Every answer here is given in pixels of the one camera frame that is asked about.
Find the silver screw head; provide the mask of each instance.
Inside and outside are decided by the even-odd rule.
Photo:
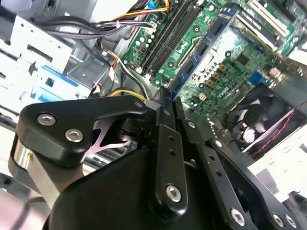
[[[139,107],[139,108],[142,108],[142,107],[143,107],[142,104],[139,103],[139,102],[137,102],[137,101],[135,101],[134,104],[135,104],[137,107]]]
[[[244,226],[245,225],[244,217],[243,217],[243,215],[238,210],[236,210],[235,208],[232,208],[230,210],[230,214],[231,214],[232,219],[234,219],[234,221],[238,225],[240,225],[240,226]]]
[[[191,121],[189,121],[189,126],[191,126],[192,128],[196,127],[195,124],[193,122],[191,122]]]
[[[56,119],[51,114],[41,114],[37,117],[37,121],[44,126],[52,126],[55,124]]]
[[[277,216],[275,213],[273,213],[273,219],[280,227],[284,227],[283,220],[279,216]]]
[[[216,143],[216,145],[217,145],[218,147],[220,147],[220,148],[222,147],[221,142],[219,142],[218,140],[216,140],[215,143]]]
[[[167,109],[164,109],[163,112],[168,115],[168,116],[171,116],[170,112],[167,110]]]
[[[291,217],[289,217],[287,214],[285,214],[285,216],[286,216],[286,219],[287,219],[287,221],[288,221],[288,223],[293,227],[293,228],[297,228],[297,225],[296,225],[296,223],[294,222],[294,220],[291,218]]]
[[[179,189],[173,185],[169,185],[166,188],[166,194],[173,202],[178,203],[181,200],[181,193]]]
[[[65,132],[65,137],[67,140],[75,143],[79,143],[83,140],[83,134],[80,130],[69,129]]]

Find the green circuit board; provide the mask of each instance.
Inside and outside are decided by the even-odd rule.
[[[288,55],[293,48],[298,44],[298,42],[307,34],[307,22],[306,22],[306,12],[295,2],[290,0],[279,0],[281,5],[285,5],[286,1],[292,4],[287,6],[288,11],[295,17],[294,22],[290,22],[285,19],[285,17],[278,12],[268,0],[219,0],[218,2],[223,6],[229,3],[237,4],[246,10],[250,15],[252,15],[258,22],[261,23],[268,31],[272,34],[279,36],[280,40],[283,41],[283,46],[278,50],[278,54]],[[254,4],[264,5],[262,11],[256,8]],[[267,20],[268,14],[263,12],[267,10],[270,15],[276,20]],[[278,32],[277,25],[284,25],[288,31],[288,35],[282,36]]]
[[[251,75],[268,74],[279,65],[280,59],[252,34],[242,34],[240,26],[233,21],[207,55],[209,68],[198,69],[185,85],[180,95],[184,106],[219,119],[254,87],[248,83]]]
[[[261,82],[267,86],[275,82],[274,78],[286,76],[287,71],[292,68],[288,65],[286,56],[307,35],[307,14],[295,1],[208,0],[206,7],[191,23],[163,65],[159,65],[158,71],[143,71],[142,64],[155,46],[155,39],[163,34],[163,30],[172,21],[181,1],[183,0],[171,1],[173,8],[164,14],[162,21],[154,15],[148,16],[146,21],[156,25],[155,32],[140,29],[124,56],[128,67],[136,69],[144,77],[150,76],[147,79],[157,87],[169,87],[178,78],[178,73],[189,58],[192,58],[191,53],[201,43],[219,12],[223,13],[224,6],[238,6],[245,10],[259,23],[259,27],[265,28],[279,43],[279,46],[277,43],[269,45],[263,37],[258,36],[246,23],[234,16],[222,35],[215,40],[203,63],[191,73],[189,80],[180,90],[179,96],[184,106],[210,119],[221,120],[222,116],[255,86],[249,82],[251,76],[261,75]],[[279,1],[292,15],[292,21],[282,14],[280,9],[276,9],[272,1]],[[157,5],[163,6],[163,2],[159,1]],[[166,41],[175,36],[176,30]],[[154,59],[149,67],[155,66],[157,59]]]
[[[164,3],[159,1],[157,3],[157,7],[162,7]],[[160,13],[161,19],[159,19],[156,15],[149,15],[145,21],[152,23],[154,26],[153,30],[141,28],[138,30],[137,34],[134,36],[128,50],[124,56],[124,60],[127,61],[128,66],[139,67],[143,62],[145,56],[148,54],[150,49],[153,47],[155,41],[165,28],[165,26],[169,23],[171,17],[173,16],[177,4],[173,4],[173,7],[167,13]]]
[[[216,15],[217,11],[209,12],[208,9],[204,9],[198,15],[168,60],[153,78],[152,82],[156,86],[167,87],[169,85],[170,81],[177,75],[178,69],[186,61],[189,53],[196,47]]]

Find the cooling fan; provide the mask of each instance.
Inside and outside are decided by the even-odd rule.
[[[264,84],[259,84],[228,114],[225,123],[239,148],[253,155],[278,133],[293,111],[293,106]],[[286,128],[266,145],[260,155],[301,126],[303,121],[305,116],[296,112]]]

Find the yellow wire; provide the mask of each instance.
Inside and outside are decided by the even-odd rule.
[[[122,16],[119,16],[118,18],[122,18],[122,17],[126,17],[126,16],[132,16],[132,15],[139,15],[142,13],[155,13],[155,12],[163,12],[163,11],[167,11],[169,8],[169,1],[165,0],[165,7],[161,7],[161,8],[157,8],[157,9],[153,9],[153,10],[145,10],[145,11],[137,11],[137,12],[130,12],[130,13],[126,13],[123,14]]]
[[[113,93],[110,94],[110,97],[115,96],[116,94],[119,94],[120,92],[127,92],[130,93],[138,98],[140,98],[142,101],[146,101],[146,98],[144,98],[142,95],[138,94],[137,92],[130,91],[130,90],[116,90]]]
[[[119,58],[116,54],[114,54],[112,51],[108,51],[108,54],[111,55],[112,57],[114,57],[114,58],[122,65],[122,67],[126,69],[126,71],[130,74],[130,76],[132,76],[135,80],[137,80],[137,81],[142,85],[142,88],[143,88],[143,90],[144,90],[144,92],[145,92],[145,97],[143,97],[143,96],[142,96],[142,97],[143,97],[145,100],[148,100],[149,97],[148,97],[148,95],[147,95],[146,88],[144,87],[144,85],[143,85],[135,76],[133,76],[133,75],[129,72],[129,70],[125,67],[125,65],[123,64],[123,62],[120,60],[120,58]]]

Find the motherboard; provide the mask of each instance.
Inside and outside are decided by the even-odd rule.
[[[257,84],[274,87],[295,72],[288,56],[307,34],[295,0],[173,0],[145,20],[153,29],[135,34],[127,66],[217,120]]]

